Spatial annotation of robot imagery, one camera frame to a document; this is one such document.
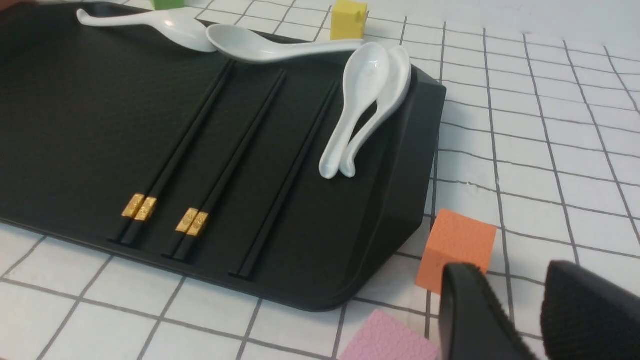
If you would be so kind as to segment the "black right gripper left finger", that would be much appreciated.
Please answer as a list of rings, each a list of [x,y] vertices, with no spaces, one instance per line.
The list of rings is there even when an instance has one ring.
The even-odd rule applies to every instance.
[[[471,263],[443,269],[439,336],[444,360],[535,360],[482,271]]]

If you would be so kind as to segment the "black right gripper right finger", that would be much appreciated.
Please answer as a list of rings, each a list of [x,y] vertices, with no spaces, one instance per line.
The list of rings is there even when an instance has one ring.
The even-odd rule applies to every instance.
[[[637,360],[640,299],[567,260],[548,265],[541,333],[550,360]]]

